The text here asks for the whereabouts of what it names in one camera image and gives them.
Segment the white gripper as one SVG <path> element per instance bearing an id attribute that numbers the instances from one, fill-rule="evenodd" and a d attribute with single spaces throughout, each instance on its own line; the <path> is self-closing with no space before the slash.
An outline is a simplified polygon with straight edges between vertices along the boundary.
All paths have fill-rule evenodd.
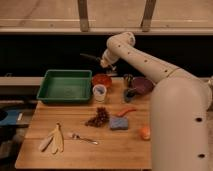
<path id="1" fill-rule="evenodd" d="M 117 57 L 114 54 L 112 54 L 109 50 L 105 50 L 101 57 L 100 65 L 103 68 L 107 68 L 116 62 Z"/>

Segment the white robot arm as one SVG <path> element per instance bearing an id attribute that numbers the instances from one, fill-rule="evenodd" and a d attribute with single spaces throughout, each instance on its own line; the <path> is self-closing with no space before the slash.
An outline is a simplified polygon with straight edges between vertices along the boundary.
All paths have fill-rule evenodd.
<path id="1" fill-rule="evenodd" d="M 212 89 L 188 71 L 135 49 L 135 43 L 131 32 L 109 37 L 101 66 L 123 59 L 155 84 L 150 99 L 152 171 L 210 171 L 206 114 Z"/>

